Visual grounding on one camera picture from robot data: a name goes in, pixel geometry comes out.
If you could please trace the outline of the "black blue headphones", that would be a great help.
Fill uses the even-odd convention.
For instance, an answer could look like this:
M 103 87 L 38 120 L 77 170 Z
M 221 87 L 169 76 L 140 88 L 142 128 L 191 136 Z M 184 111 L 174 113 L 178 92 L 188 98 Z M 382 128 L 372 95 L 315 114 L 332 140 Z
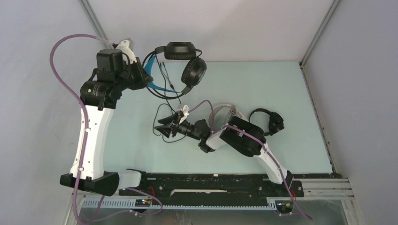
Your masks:
M 168 60 L 166 65 L 178 65 L 181 68 L 181 82 L 185 87 L 181 91 L 177 91 L 158 86 L 151 81 L 147 89 L 157 98 L 172 100 L 188 94 L 202 81 L 207 71 L 207 64 L 201 58 L 202 51 L 196 48 L 193 43 L 169 42 L 167 45 L 156 47 L 145 56 L 143 61 L 144 70 L 148 75 L 151 75 L 153 65 L 157 64 L 165 82 L 168 82 L 168 79 L 166 69 L 161 66 L 158 59 L 160 54 L 164 54 L 164 58 Z

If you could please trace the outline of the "white headphones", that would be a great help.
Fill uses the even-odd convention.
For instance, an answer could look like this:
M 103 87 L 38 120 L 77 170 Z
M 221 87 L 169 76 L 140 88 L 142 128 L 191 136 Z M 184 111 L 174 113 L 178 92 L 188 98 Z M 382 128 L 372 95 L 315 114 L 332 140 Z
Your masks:
M 236 105 L 219 104 L 210 112 L 207 122 L 212 130 L 217 130 L 228 123 L 232 116 L 248 121 L 248 118 Z

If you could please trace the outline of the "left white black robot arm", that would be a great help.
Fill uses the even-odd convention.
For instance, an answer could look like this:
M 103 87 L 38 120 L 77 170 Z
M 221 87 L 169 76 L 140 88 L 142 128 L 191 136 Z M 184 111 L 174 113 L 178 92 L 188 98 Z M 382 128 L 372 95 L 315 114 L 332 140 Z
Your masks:
M 82 122 L 75 160 L 69 173 L 61 175 L 60 184 L 105 196 L 123 188 L 143 195 L 148 182 L 140 171 L 107 172 L 103 158 L 108 127 L 122 92 L 143 89 L 151 78 L 131 49 L 104 49 L 96 59 L 97 67 L 80 89 Z

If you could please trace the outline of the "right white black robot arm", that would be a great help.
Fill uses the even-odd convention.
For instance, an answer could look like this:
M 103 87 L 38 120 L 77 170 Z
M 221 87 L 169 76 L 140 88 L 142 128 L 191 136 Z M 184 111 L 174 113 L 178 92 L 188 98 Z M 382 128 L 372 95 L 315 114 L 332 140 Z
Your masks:
M 199 148 L 205 153 L 228 145 L 246 157 L 257 159 L 268 179 L 273 182 L 273 190 L 277 195 L 285 196 L 291 191 L 292 173 L 276 159 L 260 127 L 232 116 L 224 126 L 213 132 L 205 119 L 191 124 L 177 113 L 158 120 L 158 123 L 154 129 L 162 135 L 169 138 L 182 134 L 198 140 Z

